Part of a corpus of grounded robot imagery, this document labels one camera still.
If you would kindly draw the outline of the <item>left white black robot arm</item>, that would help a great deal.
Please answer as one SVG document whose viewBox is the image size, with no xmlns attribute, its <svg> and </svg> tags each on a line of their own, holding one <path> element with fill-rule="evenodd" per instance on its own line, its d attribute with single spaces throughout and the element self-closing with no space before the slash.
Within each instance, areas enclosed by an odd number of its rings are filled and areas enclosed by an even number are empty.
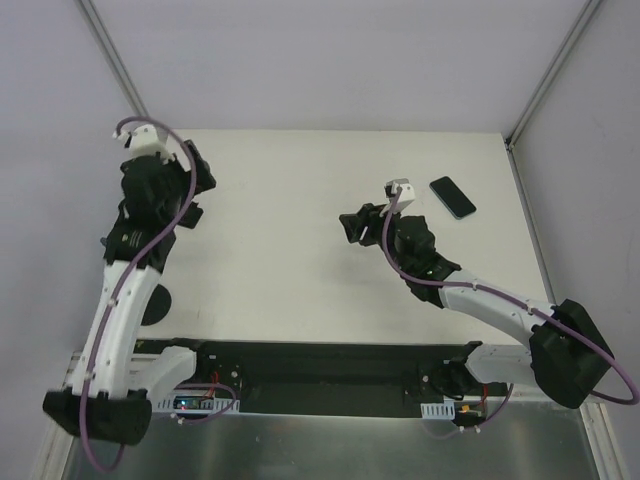
<svg viewBox="0 0 640 480">
<path fill-rule="evenodd" d="M 131 370 L 141 325 L 163 319 L 171 306 L 160 278 L 176 236 L 160 234 L 180 210 L 186 212 L 180 226 L 194 228 L 203 211 L 188 195 L 216 185 L 194 142 L 186 140 L 185 147 L 194 171 L 157 147 L 121 165 L 124 198 L 104 242 L 98 309 L 68 384 L 48 391 L 43 401 L 44 412 L 74 437 L 137 445 L 153 408 L 175 387 L 183 382 L 199 389 L 210 380 L 210 363 L 182 345 L 170 345 L 145 369 Z"/>
</svg>

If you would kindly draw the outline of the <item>black round-base phone stand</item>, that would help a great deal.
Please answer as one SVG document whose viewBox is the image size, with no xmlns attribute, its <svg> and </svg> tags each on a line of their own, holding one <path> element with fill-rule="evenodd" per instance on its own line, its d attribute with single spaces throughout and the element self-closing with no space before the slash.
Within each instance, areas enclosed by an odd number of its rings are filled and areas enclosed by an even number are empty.
<svg viewBox="0 0 640 480">
<path fill-rule="evenodd" d="M 147 302 L 141 325 L 152 326 L 161 322 L 169 313 L 171 305 L 171 293 L 164 285 L 158 284 Z"/>
</svg>

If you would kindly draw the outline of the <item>black folding phone stand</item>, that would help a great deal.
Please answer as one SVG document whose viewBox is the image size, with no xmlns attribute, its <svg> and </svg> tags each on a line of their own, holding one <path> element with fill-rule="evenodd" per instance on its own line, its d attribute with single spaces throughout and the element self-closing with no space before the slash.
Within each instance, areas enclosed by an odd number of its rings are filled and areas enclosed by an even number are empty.
<svg viewBox="0 0 640 480">
<path fill-rule="evenodd" d="M 185 214 L 178 222 L 178 225 L 180 227 L 193 230 L 196 228 L 203 214 L 204 210 L 199 206 L 199 204 L 197 202 L 191 202 Z"/>
</svg>

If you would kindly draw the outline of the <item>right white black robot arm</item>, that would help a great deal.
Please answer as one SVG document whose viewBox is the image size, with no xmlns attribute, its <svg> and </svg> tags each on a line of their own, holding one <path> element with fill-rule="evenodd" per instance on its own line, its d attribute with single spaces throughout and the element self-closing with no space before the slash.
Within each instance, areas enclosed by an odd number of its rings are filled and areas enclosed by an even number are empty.
<svg viewBox="0 0 640 480">
<path fill-rule="evenodd" d="M 441 394 L 473 394 L 484 383 L 523 384 L 576 409 L 610 369 L 611 349 L 581 304 L 566 299 L 553 305 L 483 284 L 437 252 L 424 217 L 367 203 L 339 221 L 349 243 L 380 247 L 419 300 L 469 315 L 516 340 L 503 348 L 469 343 Z"/>
</svg>

